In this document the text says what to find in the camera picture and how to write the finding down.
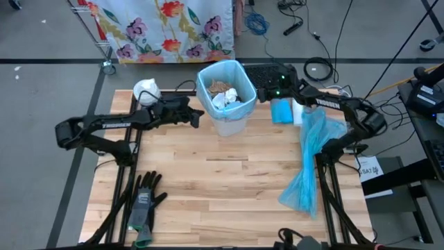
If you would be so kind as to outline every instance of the wooden tabletop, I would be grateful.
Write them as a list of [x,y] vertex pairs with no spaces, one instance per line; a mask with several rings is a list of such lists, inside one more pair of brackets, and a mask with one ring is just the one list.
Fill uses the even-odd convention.
[[[111,113],[127,113],[131,96],[131,90],[117,90]],[[190,106],[203,109],[196,97],[191,97]],[[343,119],[342,112],[326,111],[330,117]],[[312,235],[318,241],[329,241],[319,185],[315,219],[278,201],[301,168],[299,132],[292,125],[272,124],[270,103],[258,103],[245,131],[230,137],[219,137],[206,114],[198,129],[178,124],[144,132],[137,174],[153,170],[162,174],[157,195],[168,193],[156,208],[152,245],[272,247],[283,227]],[[121,140],[124,133],[124,129],[108,130],[105,138]],[[98,164],[110,159],[112,156],[100,157]],[[352,156],[344,156],[341,161],[355,166]],[[109,213],[117,170],[113,162],[97,169],[79,242],[91,237]],[[358,174],[340,164],[336,170],[345,211],[372,240]],[[339,221],[332,211],[341,242]],[[136,237],[135,231],[128,231],[126,244]]]

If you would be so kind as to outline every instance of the gray floor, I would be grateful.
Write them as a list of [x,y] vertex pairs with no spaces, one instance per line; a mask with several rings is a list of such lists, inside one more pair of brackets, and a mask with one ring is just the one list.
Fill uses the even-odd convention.
[[[293,21],[278,12],[275,8],[276,1],[256,2],[255,11],[265,16],[271,24],[266,34],[269,39],[269,53],[276,58],[296,62],[294,65],[300,76],[303,73],[302,64],[299,63],[304,58],[326,56],[322,46],[308,34],[306,25],[288,37],[283,36],[283,30],[290,27]],[[0,61],[101,57],[64,1],[22,0],[22,5],[23,10],[14,11],[7,1],[0,1]],[[330,54],[333,54],[348,1],[310,0],[308,6],[310,29],[321,35]],[[444,24],[444,2],[438,3],[435,10],[439,21]],[[376,58],[386,62],[396,53],[424,13],[420,0],[355,1],[338,46],[338,58]],[[298,14],[307,20],[305,8],[300,9]],[[94,28],[89,16],[83,17]],[[444,44],[429,53],[418,49],[420,41],[437,35],[434,25],[427,18],[400,54],[400,58],[444,58]],[[257,60],[259,63],[267,58],[264,45],[264,38],[245,32],[236,40],[237,57],[250,62]],[[369,63],[370,61],[338,64],[338,84],[349,84],[355,96],[364,96],[386,66]],[[395,63],[377,89],[410,77],[413,69],[418,66],[432,65],[434,64]],[[195,79],[196,73],[205,66],[116,65],[117,73],[105,77],[96,113],[109,112],[115,89],[130,89],[143,78],[156,78],[161,88],[173,88],[183,80]],[[312,73],[322,72],[323,68],[317,66],[316,72]],[[73,151],[57,148],[53,127],[66,118],[86,113],[98,75],[99,67],[95,64],[0,65],[0,104],[3,117],[0,121],[0,226],[3,228],[0,249],[46,247],[74,155]],[[395,92],[396,90],[389,90],[370,100],[385,100]],[[397,118],[387,117],[389,122],[395,119]],[[370,155],[401,142],[412,130],[411,125],[396,131],[390,129],[384,136],[367,141],[370,148],[366,153]],[[408,154],[408,149],[417,149],[418,153]],[[425,157],[416,136],[382,156],[401,156],[404,164]],[[97,156],[85,151],[60,232],[59,247],[77,243],[96,161]],[[420,205],[424,208],[435,244],[426,245],[407,240],[396,246],[442,249],[444,239],[427,201],[421,199]],[[370,216],[379,234],[378,242],[382,244],[418,235],[415,221],[410,214]]]

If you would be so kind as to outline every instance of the floral fabric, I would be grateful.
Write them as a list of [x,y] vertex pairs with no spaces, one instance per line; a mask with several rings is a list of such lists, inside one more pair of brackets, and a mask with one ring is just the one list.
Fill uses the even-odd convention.
[[234,59],[231,0],[89,0],[120,63]]

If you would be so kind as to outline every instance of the work glove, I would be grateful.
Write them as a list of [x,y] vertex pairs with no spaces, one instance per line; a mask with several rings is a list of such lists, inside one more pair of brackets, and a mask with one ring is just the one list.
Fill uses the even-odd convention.
[[137,248],[146,247],[151,242],[151,231],[154,227],[154,209],[168,195],[164,192],[155,197],[155,189],[162,178],[161,174],[157,176],[156,174],[156,171],[147,172],[143,179],[142,175],[139,175],[134,186],[133,206],[128,225],[139,233],[135,241]]

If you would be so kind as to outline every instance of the blue trash can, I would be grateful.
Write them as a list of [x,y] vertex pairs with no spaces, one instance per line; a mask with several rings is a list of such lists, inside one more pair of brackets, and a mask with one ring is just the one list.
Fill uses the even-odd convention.
[[[235,108],[216,108],[207,91],[213,80],[231,84],[243,103]],[[218,134],[229,136],[243,131],[257,99],[256,88],[247,77],[244,67],[236,60],[216,62],[201,70],[196,82],[197,97],[212,118]]]

